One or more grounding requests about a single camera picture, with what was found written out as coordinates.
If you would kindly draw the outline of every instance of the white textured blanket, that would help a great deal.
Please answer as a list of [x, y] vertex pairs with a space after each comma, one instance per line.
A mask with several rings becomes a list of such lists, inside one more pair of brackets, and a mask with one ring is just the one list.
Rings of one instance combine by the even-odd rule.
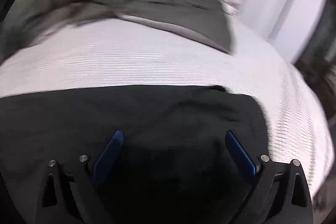
[[321, 105], [270, 44], [228, 17], [232, 55], [119, 19], [67, 26], [0, 67], [0, 97], [113, 85], [222, 85], [257, 99], [271, 159], [300, 160], [313, 196], [334, 160]]

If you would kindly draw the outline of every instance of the black garment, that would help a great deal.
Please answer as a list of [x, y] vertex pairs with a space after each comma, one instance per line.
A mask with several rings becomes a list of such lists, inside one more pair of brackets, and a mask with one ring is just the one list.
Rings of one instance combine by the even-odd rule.
[[262, 111], [222, 87], [131, 85], [59, 90], [0, 99], [0, 170], [27, 223], [51, 159], [90, 155], [116, 130], [124, 144], [100, 192], [117, 223], [227, 223], [250, 186], [225, 133], [268, 154]]

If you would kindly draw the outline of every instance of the white bedspread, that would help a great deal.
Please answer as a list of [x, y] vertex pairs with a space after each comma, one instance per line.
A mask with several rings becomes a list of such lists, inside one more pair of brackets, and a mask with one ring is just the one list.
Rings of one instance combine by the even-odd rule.
[[270, 44], [228, 17], [232, 56], [119, 19], [67, 26], [0, 67], [0, 97], [113, 85], [222, 85], [257, 99], [268, 123], [271, 159], [300, 160], [313, 196], [334, 159], [321, 105]]

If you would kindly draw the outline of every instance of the round metal bolt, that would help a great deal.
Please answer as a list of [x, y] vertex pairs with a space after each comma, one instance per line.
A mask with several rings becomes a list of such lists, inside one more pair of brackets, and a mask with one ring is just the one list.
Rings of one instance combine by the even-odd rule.
[[268, 162], [269, 161], [269, 157], [267, 155], [262, 155], [260, 158], [264, 162]]
[[293, 160], [294, 165], [300, 166], [300, 162], [298, 160]]
[[88, 158], [89, 158], [89, 157], [88, 157], [87, 155], [81, 155], [81, 156], [79, 157], [79, 161], [84, 162], [84, 161], [87, 161]]
[[54, 166], [56, 164], [56, 160], [51, 160], [50, 162], [49, 162], [49, 166]]

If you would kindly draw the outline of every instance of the ribbed white fabric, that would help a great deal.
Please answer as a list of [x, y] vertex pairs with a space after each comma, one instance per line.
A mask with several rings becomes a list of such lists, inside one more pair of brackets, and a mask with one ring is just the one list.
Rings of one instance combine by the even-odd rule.
[[68, 26], [0, 67], [0, 97], [114, 85], [222, 85], [256, 98], [271, 159], [298, 159], [313, 196], [334, 159], [320, 102], [270, 44], [238, 18], [228, 19], [232, 55], [119, 19]]

